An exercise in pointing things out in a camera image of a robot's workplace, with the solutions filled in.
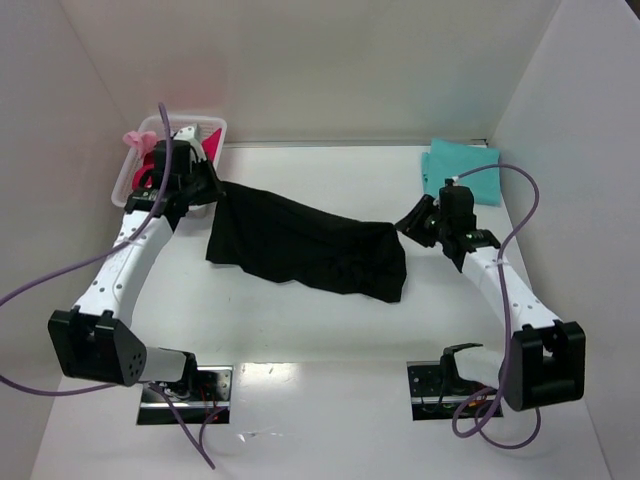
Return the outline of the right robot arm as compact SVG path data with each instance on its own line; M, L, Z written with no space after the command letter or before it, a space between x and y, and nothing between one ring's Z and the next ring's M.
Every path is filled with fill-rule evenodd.
M576 322L561 321L500 256L498 239L477 226L469 188L449 183L438 197L423 196L396 228L423 247L441 246L494 313L510 321L504 354L477 343L444 349L440 365L446 386L476 382L501 390L515 411L583 397L585 331Z

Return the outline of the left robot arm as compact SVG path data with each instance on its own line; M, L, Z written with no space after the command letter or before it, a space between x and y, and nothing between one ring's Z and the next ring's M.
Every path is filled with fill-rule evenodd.
M129 195L115 252L67 310L55 311L48 332L67 377L133 386L165 383L173 390L198 386L190 352L146 346L132 331L142 287L180 220L193 207L223 194L201 143L175 136L154 148L154 165Z

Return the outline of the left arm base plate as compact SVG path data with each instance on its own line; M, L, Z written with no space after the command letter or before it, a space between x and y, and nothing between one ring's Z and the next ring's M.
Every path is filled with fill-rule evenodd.
M136 424L139 426L177 425L165 400L167 397L186 425L200 425L209 416L212 424L228 424L234 367L199 366L195 384L155 382L145 384L141 393Z

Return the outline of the black t shirt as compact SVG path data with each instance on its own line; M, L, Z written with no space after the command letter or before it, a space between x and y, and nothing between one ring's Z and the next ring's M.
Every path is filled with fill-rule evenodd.
M401 301L406 254L389 222L360 221L225 182L206 259L259 278Z

